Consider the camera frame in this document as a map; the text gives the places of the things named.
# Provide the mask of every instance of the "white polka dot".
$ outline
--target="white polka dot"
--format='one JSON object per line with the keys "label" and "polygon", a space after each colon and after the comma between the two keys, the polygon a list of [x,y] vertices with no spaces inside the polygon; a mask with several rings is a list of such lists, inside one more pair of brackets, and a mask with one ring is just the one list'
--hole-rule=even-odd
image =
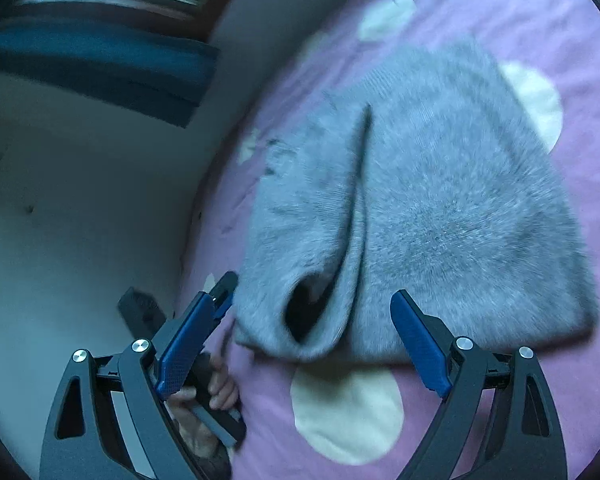
{"label": "white polka dot", "polygon": [[318,31],[315,34],[310,35],[298,50],[298,54],[296,54],[296,60],[300,63],[307,60],[311,54],[316,52],[324,41],[328,38],[328,34],[322,31]]}
{"label": "white polka dot", "polygon": [[256,151],[256,144],[258,142],[259,135],[260,130],[254,128],[249,136],[243,140],[242,144],[240,145],[240,152],[238,153],[238,164],[243,164],[253,156],[253,153]]}
{"label": "white polka dot", "polygon": [[517,61],[501,63],[500,71],[550,152],[562,131],[562,104],[556,87],[544,74]]}
{"label": "white polka dot", "polygon": [[291,401],[298,433],[340,464],[378,460],[402,430],[400,390],[384,367],[300,366],[291,383]]}
{"label": "white polka dot", "polygon": [[383,0],[369,7],[358,25],[360,41],[380,41],[397,34],[416,10],[413,0]]}
{"label": "white polka dot", "polygon": [[204,292],[211,292],[211,289],[216,286],[216,279],[212,274],[208,275],[205,280],[205,284],[202,286]]}

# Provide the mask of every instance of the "mattress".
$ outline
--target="mattress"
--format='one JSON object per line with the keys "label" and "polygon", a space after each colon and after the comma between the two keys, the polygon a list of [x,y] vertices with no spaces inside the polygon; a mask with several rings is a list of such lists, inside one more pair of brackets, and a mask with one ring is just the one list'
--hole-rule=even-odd
{"label": "mattress", "polygon": [[[472,36],[500,63],[564,179],[600,295],[600,13],[591,0],[349,0],[308,38],[227,140],[194,204],[177,311],[244,254],[267,140],[322,99],[410,43]],[[231,316],[208,342],[216,348]],[[408,367],[292,365],[228,346],[248,436],[232,453],[235,480],[392,479],[419,444],[439,399]],[[542,352],[576,478],[600,448],[600,328]],[[484,430],[483,395],[456,474]]]}

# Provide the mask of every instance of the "blue curtain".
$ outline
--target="blue curtain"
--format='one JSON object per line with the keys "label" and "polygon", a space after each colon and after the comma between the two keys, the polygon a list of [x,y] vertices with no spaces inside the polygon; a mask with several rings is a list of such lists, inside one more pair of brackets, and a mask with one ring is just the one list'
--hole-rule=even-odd
{"label": "blue curtain", "polygon": [[72,20],[0,26],[0,71],[186,126],[213,77],[217,49],[199,41]]}

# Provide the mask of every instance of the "folded blanket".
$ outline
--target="folded blanket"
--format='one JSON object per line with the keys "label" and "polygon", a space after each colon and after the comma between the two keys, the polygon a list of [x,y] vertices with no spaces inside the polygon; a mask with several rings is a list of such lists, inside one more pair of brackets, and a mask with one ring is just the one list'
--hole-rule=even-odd
{"label": "folded blanket", "polygon": [[598,319],[578,225],[525,111],[473,43],[406,48],[272,142],[235,291],[235,338],[271,356],[408,361],[389,314],[488,349]]}

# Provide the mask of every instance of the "wall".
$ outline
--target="wall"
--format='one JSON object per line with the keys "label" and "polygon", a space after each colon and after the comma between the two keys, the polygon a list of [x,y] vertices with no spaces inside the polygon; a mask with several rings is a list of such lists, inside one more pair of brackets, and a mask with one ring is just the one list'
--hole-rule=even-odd
{"label": "wall", "polygon": [[233,0],[210,43],[218,73],[187,128],[0,74],[0,116],[126,160],[193,192],[264,82],[346,0]]}
{"label": "wall", "polygon": [[33,128],[1,121],[0,152],[0,437],[36,478],[74,350],[130,343],[116,303],[131,285],[172,312],[189,203],[138,168]]}

